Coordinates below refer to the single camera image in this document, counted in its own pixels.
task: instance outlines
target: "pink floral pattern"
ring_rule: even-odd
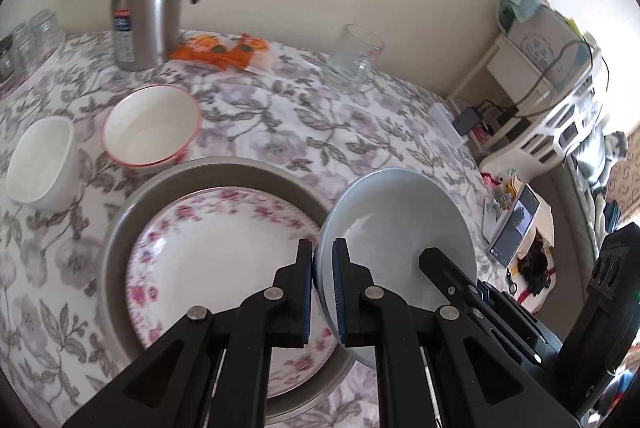
[[[153,344],[165,331],[151,307],[161,297],[161,289],[154,280],[154,264],[161,254],[165,236],[180,234],[185,223],[202,221],[206,215],[235,215],[240,212],[256,220],[284,226],[289,231],[290,239],[308,238],[314,244],[318,241],[318,226],[311,219],[281,198],[259,190],[224,186],[201,190],[172,202],[140,233],[127,265],[127,308],[143,346]],[[320,312],[315,289],[313,295],[312,329],[308,345],[302,351],[294,352],[295,359],[280,358],[278,363],[272,357],[268,387],[270,397],[284,394],[314,375],[337,345]]]

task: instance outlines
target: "towel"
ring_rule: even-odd
[[[543,0],[500,0],[498,3],[498,25],[507,34],[514,19],[526,22],[544,5]]]

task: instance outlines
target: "fabric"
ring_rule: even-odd
[[[526,22],[543,5],[542,0],[500,0],[498,2],[498,25],[507,34],[514,20]]]
[[[554,259],[552,257],[551,251],[551,249],[545,249],[543,251],[544,255],[546,256],[545,278],[549,278],[549,287],[543,287],[536,294],[532,293],[529,283],[520,271],[519,265],[521,261],[519,259],[515,259],[509,266],[511,279],[518,286],[514,298],[527,311],[533,314],[537,313],[540,310],[540,307],[542,307],[542,304],[545,302],[546,296],[548,296],[548,294],[556,286],[556,266],[554,264]]]
[[[640,217],[640,129],[627,140],[628,159],[612,168],[607,184],[607,201],[620,208],[620,227]]]
[[[105,155],[100,129],[120,100],[146,84],[177,85],[199,102],[203,125],[185,159],[261,160],[331,200],[379,167],[425,173],[462,211],[479,278],[506,289],[504,269],[488,259],[481,234],[487,191],[478,168],[467,147],[451,147],[428,116],[440,98],[377,71],[361,92],[338,94],[319,77],[324,55],[274,42],[270,48],[271,76],[179,61],[125,72],[114,64],[109,33],[69,36],[55,58],[2,102],[0,179],[37,119],[67,116],[80,147],[82,185],[68,210],[43,216],[0,190],[0,367],[43,428],[59,427],[122,369],[102,330],[101,246],[110,220],[146,178]],[[375,372],[357,365],[333,394],[286,426],[377,426],[377,397]]]
[[[604,206],[605,230],[613,233],[620,223],[620,207],[616,201],[607,202]]]
[[[571,153],[578,164],[578,170],[589,186],[595,186],[604,170],[606,150],[602,127],[596,126],[591,133]]]

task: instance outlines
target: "metal screw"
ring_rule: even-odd
[[[378,287],[377,285],[370,285],[364,290],[364,296],[371,298],[372,300],[379,300],[384,295],[385,291],[382,287]]]
[[[279,300],[284,296],[284,291],[279,287],[269,287],[264,290],[264,297],[267,300]]]
[[[440,316],[446,320],[457,320],[460,313],[453,305],[445,305],[440,308]]]
[[[192,322],[199,322],[207,317],[207,308],[202,305],[194,305],[189,307],[187,318]]]

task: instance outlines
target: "smartphone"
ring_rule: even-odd
[[[524,185],[489,246],[489,255],[501,266],[509,267],[539,207],[540,201],[533,190],[529,185]]]

